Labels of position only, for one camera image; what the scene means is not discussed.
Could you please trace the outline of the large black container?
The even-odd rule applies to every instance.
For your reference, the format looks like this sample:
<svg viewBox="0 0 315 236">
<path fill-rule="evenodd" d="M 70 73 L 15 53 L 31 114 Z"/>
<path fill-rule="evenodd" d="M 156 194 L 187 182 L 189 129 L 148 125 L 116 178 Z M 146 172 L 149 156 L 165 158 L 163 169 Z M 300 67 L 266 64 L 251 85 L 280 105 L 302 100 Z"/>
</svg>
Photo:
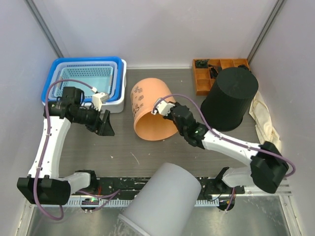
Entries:
<svg viewBox="0 0 315 236">
<path fill-rule="evenodd" d="M 226 132 L 237 128 L 258 91 L 258 81 L 241 67 L 222 70 L 215 79 L 200 110 L 208 125 Z"/>
</svg>

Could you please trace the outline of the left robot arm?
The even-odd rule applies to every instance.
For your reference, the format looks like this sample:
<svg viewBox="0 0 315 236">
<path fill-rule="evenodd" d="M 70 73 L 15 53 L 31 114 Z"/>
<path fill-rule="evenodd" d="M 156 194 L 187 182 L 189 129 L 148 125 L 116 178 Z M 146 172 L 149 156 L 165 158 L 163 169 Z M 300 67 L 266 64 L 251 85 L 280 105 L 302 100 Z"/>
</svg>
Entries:
<svg viewBox="0 0 315 236">
<path fill-rule="evenodd" d="M 34 163 L 26 177 L 17 181 L 17 188 L 31 204 L 65 205 L 70 195 L 83 190 L 92 195 L 98 190 L 95 171 L 79 170 L 60 177 L 59 164 L 66 135 L 73 123 L 84 125 L 99 136 L 114 136 L 110 111 L 101 111 L 108 94 L 96 92 L 92 104 L 82 105 L 84 92 L 65 87 L 63 94 L 44 107 L 44 127 Z"/>
</svg>

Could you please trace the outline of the grey plastic container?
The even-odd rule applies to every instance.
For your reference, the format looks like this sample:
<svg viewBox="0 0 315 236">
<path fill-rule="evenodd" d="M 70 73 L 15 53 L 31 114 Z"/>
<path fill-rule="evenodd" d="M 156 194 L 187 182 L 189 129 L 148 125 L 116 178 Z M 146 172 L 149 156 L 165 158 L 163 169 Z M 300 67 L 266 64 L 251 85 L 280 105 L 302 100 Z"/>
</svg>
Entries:
<svg viewBox="0 0 315 236">
<path fill-rule="evenodd" d="M 200 191 L 190 172 L 163 163 L 118 218 L 139 236 L 180 236 Z"/>
</svg>

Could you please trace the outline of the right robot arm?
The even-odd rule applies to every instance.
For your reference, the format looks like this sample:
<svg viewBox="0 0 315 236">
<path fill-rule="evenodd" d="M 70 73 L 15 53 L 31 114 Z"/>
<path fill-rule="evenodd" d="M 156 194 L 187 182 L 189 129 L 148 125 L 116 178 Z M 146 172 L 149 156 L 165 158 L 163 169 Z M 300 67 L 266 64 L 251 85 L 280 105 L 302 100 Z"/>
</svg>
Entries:
<svg viewBox="0 0 315 236">
<path fill-rule="evenodd" d="M 274 194 L 289 170 L 288 163 L 271 142 L 248 143 L 224 135 L 197 122 L 189 108 L 178 102 L 161 101 L 156 110 L 164 119 L 173 121 L 191 146 L 222 153 L 246 165 L 221 170 L 216 177 L 216 188 L 220 193 L 226 194 L 236 186 L 256 185 L 262 191 Z"/>
</svg>

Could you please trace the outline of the orange plastic container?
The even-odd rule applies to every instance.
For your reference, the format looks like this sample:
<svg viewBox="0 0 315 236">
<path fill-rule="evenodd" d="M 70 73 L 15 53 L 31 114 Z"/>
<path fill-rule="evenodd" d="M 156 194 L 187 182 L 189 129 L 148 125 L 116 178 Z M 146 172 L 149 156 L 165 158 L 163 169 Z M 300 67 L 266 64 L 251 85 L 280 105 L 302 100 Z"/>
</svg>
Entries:
<svg viewBox="0 0 315 236">
<path fill-rule="evenodd" d="M 170 94 L 167 84 L 158 78 L 146 78 L 134 85 L 130 99 L 133 128 L 138 137 L 146 141 L 160 141 L 178 132 L 172 121 L 152 114 L 155 102 Z"/>
</svg>

